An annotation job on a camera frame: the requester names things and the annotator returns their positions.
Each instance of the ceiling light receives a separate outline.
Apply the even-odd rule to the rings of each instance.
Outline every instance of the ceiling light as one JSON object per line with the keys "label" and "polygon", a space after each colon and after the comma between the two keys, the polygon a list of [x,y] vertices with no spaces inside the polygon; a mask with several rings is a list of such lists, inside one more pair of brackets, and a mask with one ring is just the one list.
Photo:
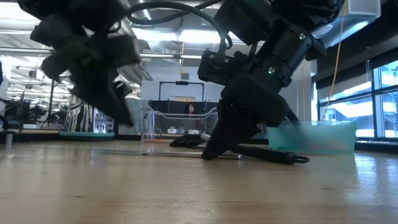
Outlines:
{"label": "ceiling light", "polygon": [[140,54],[142,58],[174,58],[171,54]]}
{"label": "ceiling light", "polygon": [[200,60],[200,55],[181,55],[181,59],[197,59]]}
{"label": "ceiling light", "polygon": [[[228,35],[232,39],[238,39],[232,32],[229,32]],[[216,31],[184,30],[179,40],[191,44],[216,44],[220,42],[220,35]]]}
{"label": "ceiling light", "polygon": [[177,40],[177,35],[173,32],[162,32],[160,30],[145,30],[145,29],[138,29],[133,28],[132,31],[136,35],[138,39],[157,42],[161,40]]}

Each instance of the wooden tabletop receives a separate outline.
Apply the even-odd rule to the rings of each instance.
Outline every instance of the wooden tabletop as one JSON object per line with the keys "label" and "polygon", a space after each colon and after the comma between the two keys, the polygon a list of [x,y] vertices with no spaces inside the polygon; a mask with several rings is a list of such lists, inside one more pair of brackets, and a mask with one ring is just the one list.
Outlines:
{"label": "wooden tabletop", "polygon": [[170,150],[132,141],[14,144],[0,151],[1,223],[398,223],[395,155],[285,166],[98,149]]}

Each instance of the black robotic arm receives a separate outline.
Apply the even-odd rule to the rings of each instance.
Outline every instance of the black robotic arm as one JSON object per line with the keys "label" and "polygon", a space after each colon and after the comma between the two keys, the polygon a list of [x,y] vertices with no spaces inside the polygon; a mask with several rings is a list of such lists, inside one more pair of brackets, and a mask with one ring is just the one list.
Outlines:
{"label": "black robotic arm", "polygon": [[[292,82],[291,76],[304,60],[326,54],[312,32],[333,22],[345,0],[224,0],[215,18],[200,9],[221,0],[209,0],[195,8],[168,1],[149,1],[124,9],[118,0],[18,0],[21,9],[42,22],[31,39],[54,48],[42,69],[59,81],[65,70],[72,74],[72,93],[120,123],[133,125],[124,102],[124,85],[113,80],[122,65],[140,63],[134,40],[109,36],[112,27],[127,16],[133,23],[153,25],[194,13],[208,20],[220,34],[217,52],[206,50],[198,69],[199,78],[224,85],[219,102],[219,121],[203,158],[212,160],[253,137],[257,123],[278,126],[285,118],[298,120],[279,95]],[[131,14],[145,9],[169,7],[183,12],[165,18],[141,20]],[[95,34],[88,36],[84,27]],[[253,55],[225,51],[232,32],[245,44],[256,46]]]}

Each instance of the white wall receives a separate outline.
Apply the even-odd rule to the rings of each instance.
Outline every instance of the white wall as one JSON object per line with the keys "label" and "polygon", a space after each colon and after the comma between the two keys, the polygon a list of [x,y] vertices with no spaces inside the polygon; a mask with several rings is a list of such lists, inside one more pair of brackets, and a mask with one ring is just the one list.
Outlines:
{"label": "white wall", "polygon": [[[220,93],[223,90],[223,86],[203,82],[198,78],[197,67],[183,67],[184,73],[190,74],[190,79],[187,80],[192,83],[204,83],[205,92],[204,100],[210,102],[217,102],[220,99]],[[143,81],[142,82],[142,100],[158,100],[159,99],[159,83],[160,82],[176,82],[180,81],[179,67],[149,67],[147,68],[148,73],[152,76],[154,81]],[[174,96],[184,97],[195,97],[195,101],[202,101],[202,86],[201,85],[176,85],[173,83],[162,84],[160,93],[161,100],[172,99]]]}
{"label": "white wall", "polygon": [[311,81],[314,63],[316,62],[304,60],[293,74],[292,83],[280,92],[280,95],[286,99],[301,121],[311,121],[312,114],[316,112],[316,110],[313,110],[314,105],[312,105],[313,89],[315,87]]}

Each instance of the clear plastic container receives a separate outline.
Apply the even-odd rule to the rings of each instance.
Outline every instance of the clear plastic container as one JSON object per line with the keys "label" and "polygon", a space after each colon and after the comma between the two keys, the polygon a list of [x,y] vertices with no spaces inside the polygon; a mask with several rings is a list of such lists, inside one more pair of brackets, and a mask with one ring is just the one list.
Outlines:
{"label": "clear plastic container", "polygon": [[301,154],[353,153],[357,125],[349,121],[284,121],[268,128],[269,147]]}
{"label": "clear plastic container", "polygon": [[217,121],[216,108],[207,114],[168,114],[141,106],[141,142],[171,142],[184,134],[211,135]]}

